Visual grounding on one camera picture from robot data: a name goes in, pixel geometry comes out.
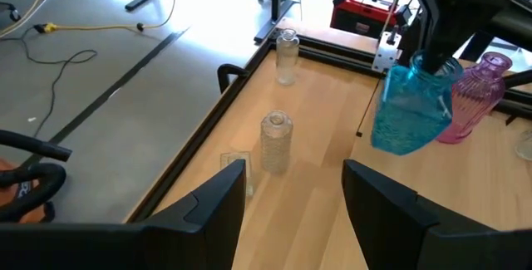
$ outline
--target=wooden table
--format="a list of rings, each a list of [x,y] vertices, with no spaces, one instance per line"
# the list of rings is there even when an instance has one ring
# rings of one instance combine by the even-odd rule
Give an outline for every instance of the wooden table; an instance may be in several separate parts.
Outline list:
[[[369,40],[347,32],[304,34],[327,40],[329,33],[344,45],[371,50]],[[221,154],[251,152],[255,194],[246,205],[234,269],[365,269],[342,196],[346,158],[492,228],[532,227],[532,164],[513,149],[531,122],[505,126],[503,115],[495,114],[459,145],[432,142],[398,157],[369,143],[377,79],[300,59],[296,83],[281,86],[274,66],[270,52],[158,208],[218,172]],[[260,121],[274,109],[287,112],[294,123],[291,166],[281,175],[263,171],[259,162]],[[356,137],[361,122],[363,135]]]

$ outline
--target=gray floor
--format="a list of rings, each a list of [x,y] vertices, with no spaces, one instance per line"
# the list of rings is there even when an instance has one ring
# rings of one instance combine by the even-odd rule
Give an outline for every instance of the gray floor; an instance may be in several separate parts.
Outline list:
[[[25,11],[33,0],[14,2]],[[160,23],[172,0],[151,0],[133,13],[130,0],[48,0],[28,23],[106,25]],[[327,26],[332,0],[301,0],[289,17]],[[255,33],[269,18],[264,0],[177,0],[170,22],[140,34],[127,30],[54,32],[29,40],[32,55],[66,59],[87,48],[97,58],[66,69],[54,113],[39,138],[49,140],[172,32],[184,32],[62,145],[74,151],[67,182],[53,199],[57,222],[121,222],[219,99],[216,69],[243,66]],[[0,16],[0,27],[9,25]],[[60,66],[27,61],[14,42],[0,42],[0,128],[31,135],[50,104]],[[22,163],[28,153],[0,147],[0,157]]]

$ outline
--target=clear glass bottle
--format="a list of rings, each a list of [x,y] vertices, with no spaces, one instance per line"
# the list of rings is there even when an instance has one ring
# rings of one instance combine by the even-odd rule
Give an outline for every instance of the clear glass bottle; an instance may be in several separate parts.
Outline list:
[[[277,82],[289,86],[295,82],[294,70],[299,57],[299,38],[293,29],[283,29],[277,37]]]
[[[373,147],[406,155],[451,124],[452,84],[463,69],[450,58],[432,75],[421,69],[422,62],[422,52],[417,52],[409,68],[394,66],[387,73],[373,123]]]
[[[293,123],[288,115],[274,110],[261,123],[261,160],[264,170],[280,174],[290,163]]]
[[[525,160],[532,161],[532,130],[521,134],[515,145],[515,153]]]
[[[438,141],[457,144],[473,131],[505,94],[502,74],[511,66],[507,56],[487,52],[478,65],[464,70],[464,76],[452,87],[452,124]]]

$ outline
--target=black cable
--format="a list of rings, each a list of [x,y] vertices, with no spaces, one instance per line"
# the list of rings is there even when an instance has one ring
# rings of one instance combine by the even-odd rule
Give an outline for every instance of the black cable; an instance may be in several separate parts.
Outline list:
[[[21,42],[22,43],[22,46],[24,47],[24,52],[26,54],[26,58],[30,61],[33,61],[35,63],[38,63],[38,64],[43,64],[43,65],[57,65],[57,64],[62,64],[62,67],[61,67],[61,70],[59,71],[59,74],[57,74],[56,78],[54,79],[54,81],[52,82],[52,86],[51,86],[51,90],[52,90],[52,99],[50,101],[50,106],[48,108],[48,112],[46,113],[45,117],[41,120],[41,122],[39,123],[39,126],[37,127],[37,129],[35,130],[35,133],[33,133],[33,137],[37,137],[39,132],[41,131],[42,127],[44,126],[44,124],[47,122],[47,120],[50,118],[50,116],[52,115],[52,112],[53,112],[53,109],[55,107],[55,104],[56,104],[56,84],[59,82],[59,80],[61,80],[61,77],[63,76],[63,73],[65,71],[65,69],[67,68],[67,66],[69,64],[78,64],[78,63],[83,63],[83,62],[87,62],[87,61],[90,61],[90,59],[94,58],[96,55],[98,55],[98,52],[96,50],[92,50],[92,49],[89,49],[89,50],[83,50],[83,51],[79,51],[77,52],[76,54],[72,55],[70,58],[66,59],[66,60],[60,60],[60,61],[40,61],[38,59],[35,59],[33,58],[31,55],[30,55],[30,51],[29,51],[29,47],[27,45],[27,42],[25,40],[26,38],[26,35],[33,29],[33,27],[29,27],[28,29],[26,29],[26,31],[20,36],[20,37],[9,37],[9,38],[2,38],[0,39],[0,42]],[[89,55],[89,57],[85,58],[85,59],[81,59],[81,60],[75,60],[78,56],[82,55],[82,54],[85,54],[85,53],[91,53],[91,55]]]
[[[377,88],[379,87],[379,83],[381,83],[381,78],[378,78],[377,84],[375,85],[375,88],[373,88],[372,96],[369,98],[369,102],[367,103],[366,109],[364,110],[364,114],[362,115],[362,119],[360,120],[360,123],[358,124],[358,127],[357,127],[357,136],[358,137],[362,137],[362,132],[360,131],[360,128],[362,127],[362,123],[364,122],[364,119],[366,118],[366,114],[369,111],[369,107],[373,103],[373,97],[377,93]]]
[[[408,3],[406,4],[406,7],[410,8],[410,4],[412,4],[412,1],[413,0],[408,1]]]

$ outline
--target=metal bracket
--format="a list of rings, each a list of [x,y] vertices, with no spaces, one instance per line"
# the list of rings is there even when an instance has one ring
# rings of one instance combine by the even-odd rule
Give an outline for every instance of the metal bracket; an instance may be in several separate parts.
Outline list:
[[[373,60],[372,69],[381,73],[388,72],[396,63],[397,47],[401,41],[401,35],[395,32],[384,32],[375,59]]]

